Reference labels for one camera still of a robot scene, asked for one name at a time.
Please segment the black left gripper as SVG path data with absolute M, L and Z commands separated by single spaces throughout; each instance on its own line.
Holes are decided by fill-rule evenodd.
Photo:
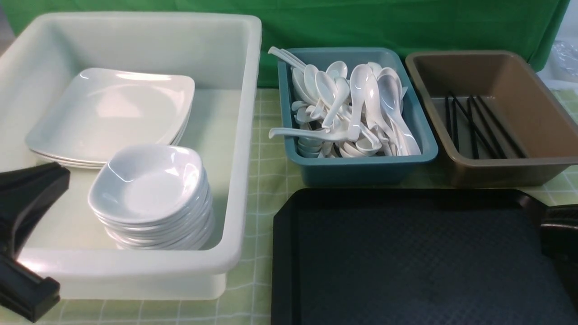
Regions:
M 17 261 L 38 222 L 70 186 L 70 171 L 52 162 L 0 175 L 1 305 L 35 323 L 60 302 L 60 283 Z

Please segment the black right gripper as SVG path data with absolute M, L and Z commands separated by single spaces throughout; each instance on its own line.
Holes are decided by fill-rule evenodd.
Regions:
M 549 206 L 540 224 L 541 252 L 555 265 L 572 301 L 578 306 L 578 206 Z

